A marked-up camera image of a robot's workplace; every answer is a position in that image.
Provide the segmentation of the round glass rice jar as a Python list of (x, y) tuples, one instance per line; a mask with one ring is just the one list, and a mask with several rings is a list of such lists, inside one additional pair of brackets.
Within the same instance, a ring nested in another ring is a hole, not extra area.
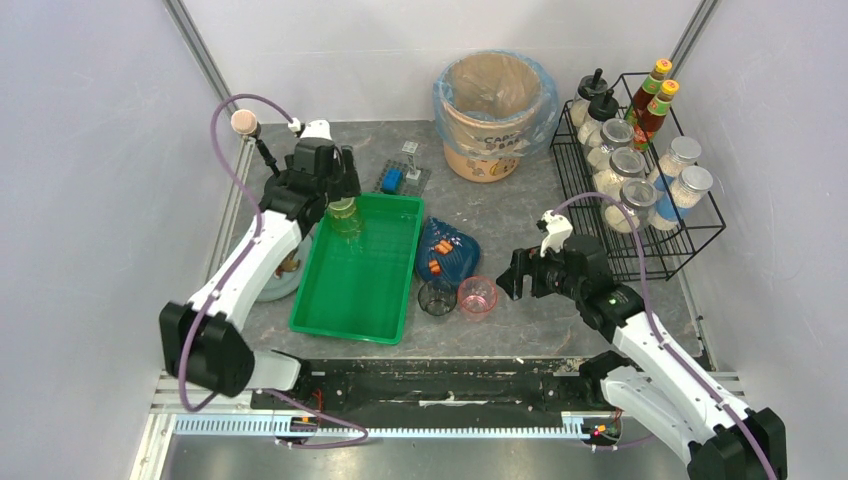
[(594, 171), (608, 169), (612, 153), (618, 148), (631, 146), (634, 135), (634, 128), (627, 121), (618, 118), (606, 120), (584, 145), (586, 162)]

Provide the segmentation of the tall bead jar silver lid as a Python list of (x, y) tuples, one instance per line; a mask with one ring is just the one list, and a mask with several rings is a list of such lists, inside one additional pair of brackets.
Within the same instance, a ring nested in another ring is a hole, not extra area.
[(657, 230), (671, 231), (713, 186), (713, 176), (705, 168), (684, 168), (655, 204), (649, 223)]

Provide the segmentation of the glass rice jar front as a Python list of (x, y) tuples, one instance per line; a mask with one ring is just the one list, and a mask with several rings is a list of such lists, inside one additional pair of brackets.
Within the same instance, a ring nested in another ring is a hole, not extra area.
[(612, 230), (629, 234), (640, 231), (649, 224), (656, 210), (659, 192), (645, 179), (631, 178), (624, 181), (613, 196), (622, 206), (606, 202), (602, 210), (605, 224)]

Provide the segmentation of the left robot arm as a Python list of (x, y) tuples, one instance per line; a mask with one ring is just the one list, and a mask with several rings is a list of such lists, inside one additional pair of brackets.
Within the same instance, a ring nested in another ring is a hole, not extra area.
[(328, 207), (360, 193), (351, 147), (325, 138), (298, 141), (284, 170), (267, 180), (257, 214), (231, 256), (188, 301), (169, 302), (161, 310), (165, 366), (183, 401), (188, 385), (227, 397), (295, 386), (300, 360), (253, 351), (241, 334), (244, 321), (274, 271)]

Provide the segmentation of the pink glass cup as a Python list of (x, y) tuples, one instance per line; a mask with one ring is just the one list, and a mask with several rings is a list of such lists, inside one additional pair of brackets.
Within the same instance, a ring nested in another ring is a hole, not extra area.
[(458, 304), (463, 316), (471, 322), (480, 322), (495, 308), (498, 291), (495, 283), (484, 276), (472, 276), (458, 287)]

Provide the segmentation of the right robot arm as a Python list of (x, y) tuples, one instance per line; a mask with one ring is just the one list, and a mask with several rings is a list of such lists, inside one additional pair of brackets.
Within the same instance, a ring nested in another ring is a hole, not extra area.
[(529, 282), (535, 298), (573, 301), (614, 351), (580, 368), (594, 395), (630, 415), (671, 449), (691, 479), (785, 479), (786, 427), (755, 411), (683, 351), (648, 308), (616, 281), (599, 240), (576, 235), (559, 248), (516, 249), (496, 283), (513, 300)]

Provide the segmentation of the green glass cup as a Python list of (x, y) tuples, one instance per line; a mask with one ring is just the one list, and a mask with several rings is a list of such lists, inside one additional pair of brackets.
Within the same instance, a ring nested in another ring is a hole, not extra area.
[(342, 238), (353, 238), (363, 230), (363, 220), (354, 197), (331, 202), (327, 214), (333, 231)]

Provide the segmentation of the black-lid shaker jar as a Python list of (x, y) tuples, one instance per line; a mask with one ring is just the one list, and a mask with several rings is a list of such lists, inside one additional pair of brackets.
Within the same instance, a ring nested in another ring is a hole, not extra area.
[(569, 110), (569, 118), (575, 128), (584, 124), (591, 101), (605, 93), (608, 88), (609, 84), (603, 76), (602, 68), (596, 68), (592, 74), (581, 78)]
[(582, 145), (589, 144), (589, 138), (598, 130), (604, 122), (615, 118), (619, 111), (619, 102), (615, 98), (615, 91), (610, 88), (604, 93), (596, 95), (589, 103), (583, 124), (578, 131), (578, 141)]

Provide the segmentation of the sauce bottle yellow cap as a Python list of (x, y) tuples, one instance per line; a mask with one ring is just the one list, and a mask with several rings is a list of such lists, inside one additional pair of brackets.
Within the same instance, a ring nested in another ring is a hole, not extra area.
[(653, 70), (643, 80), (641, 86), (633, 95), (625, 120), (633, 127), (638, 125), (640, 116), (644, 113), (649, 102), (660, 91), (662, 83), (672, 70), (673, 64), (668, 58), (660, 58), (655, 62)]
[(640, 116), (638, 125), (634, 128), (633, 147), (638, 151), (646, 151), (656, 132), (663, 126), (668, 115), (672, 100), (680, 90), (676, 80), (667, 79), (662, 83), (660, 91), (649, 102), (646, 110)]

